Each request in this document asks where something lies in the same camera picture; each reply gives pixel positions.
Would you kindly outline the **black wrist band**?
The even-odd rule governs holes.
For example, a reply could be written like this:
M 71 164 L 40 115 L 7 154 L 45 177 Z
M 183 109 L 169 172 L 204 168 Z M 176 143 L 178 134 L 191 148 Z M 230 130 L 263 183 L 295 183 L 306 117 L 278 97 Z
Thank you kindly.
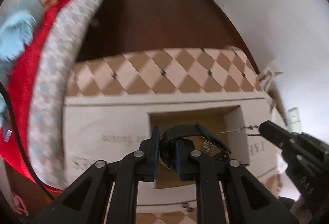
M 160 139 L 159 154 L 161 161 L 166 167 L 176 173 L 176 146 L 177 140 L 184 140 L 187 153 L 187 163 L 193 150 L 202 150 L 203 143 L 210 145 L 212 150 L 223 153 L 225 156 L 231 154 L 231 150 L 226 146 L 220 137 L 208 128 L 196 124 L 176 125 L 166 130 Z

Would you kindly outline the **white cardboard box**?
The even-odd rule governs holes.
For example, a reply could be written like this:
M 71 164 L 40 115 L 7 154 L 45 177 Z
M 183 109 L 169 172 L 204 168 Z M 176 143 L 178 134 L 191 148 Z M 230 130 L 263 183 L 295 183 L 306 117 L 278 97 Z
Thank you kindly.
M 185 126 L 186 139 L 195 149 L 210 156 L 224 154 L 243 165 L 250 164 L 243 110 L 241 106 L 202 110 L 154 112 L 149 114 L 151 127 L 159 127 L 161 137 L 177 126 Z

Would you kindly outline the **checkered printed table cloth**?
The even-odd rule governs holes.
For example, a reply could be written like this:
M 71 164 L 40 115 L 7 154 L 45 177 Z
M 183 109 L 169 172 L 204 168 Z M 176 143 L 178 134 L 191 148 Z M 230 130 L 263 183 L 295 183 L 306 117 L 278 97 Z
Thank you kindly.
M 241 106 L 250 164 L 279 192 L 277 150 L 257 134 L 269 106 L 245 53 L 228 49 L 164 49 L 74 64 L 66 85 L 63 141 L 67 183 L 95 161 L 121 160 L 148 139 L 149 114 Z

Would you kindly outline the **checkered bed mattress cover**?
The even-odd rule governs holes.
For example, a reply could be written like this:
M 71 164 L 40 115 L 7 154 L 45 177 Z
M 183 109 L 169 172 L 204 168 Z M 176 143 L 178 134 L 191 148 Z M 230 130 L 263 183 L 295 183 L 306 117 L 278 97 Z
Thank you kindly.
M 103 0 L 49 0 L 51 27 L 43 44 L 27 124 L 27 149 L 42 183 L 67 186 L 63 146 L 66 84 L 86 30 Z

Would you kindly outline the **red blanket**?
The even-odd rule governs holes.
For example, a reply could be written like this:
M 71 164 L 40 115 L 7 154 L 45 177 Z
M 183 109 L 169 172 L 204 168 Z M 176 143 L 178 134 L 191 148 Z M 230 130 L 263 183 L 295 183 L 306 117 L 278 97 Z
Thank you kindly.
M 54 12 L 48 12 L 48 3 L 49 0 L 46 2 L 46 13 L 41 25 L 36 30 L 32 43 L 14 65 L 11 78 L 9 79 L 9 85 L 6 88 L 15 116 L 10 121 L 10 125 L 16 125 L 17 131 L 7 134 L 6 129 L 4 127 L 1 128 L 1 157 L 18 171 L 18 173 L 32 181 L 36 181 L 39 178 L 28 156 L 27 124 L 36 68 L 40 60 L 46 35 L 50 31 L 50 17 L 55 15 Z M 47 190 L 61 191 L 45 184 L 44 186 Z

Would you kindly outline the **light blue duvet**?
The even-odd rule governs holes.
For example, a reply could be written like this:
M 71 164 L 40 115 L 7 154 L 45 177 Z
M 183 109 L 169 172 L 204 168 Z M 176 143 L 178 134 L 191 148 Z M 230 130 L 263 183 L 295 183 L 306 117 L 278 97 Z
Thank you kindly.
M 47 0 L 20 0 L 1 16 L 1 84 L 7 88 L 14 65 L 32 43 Z M 1 127 L 15 118 L 11 101 L 1 101 Z

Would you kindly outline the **white wall socket strip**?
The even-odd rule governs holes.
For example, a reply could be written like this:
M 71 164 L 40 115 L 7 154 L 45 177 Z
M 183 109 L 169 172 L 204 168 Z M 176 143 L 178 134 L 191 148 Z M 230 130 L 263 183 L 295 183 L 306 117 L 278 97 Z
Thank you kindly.
M 302 132 L 301 121 L 297 107 L 288 110 L 288 127 L 289 130 L 293 133 Z

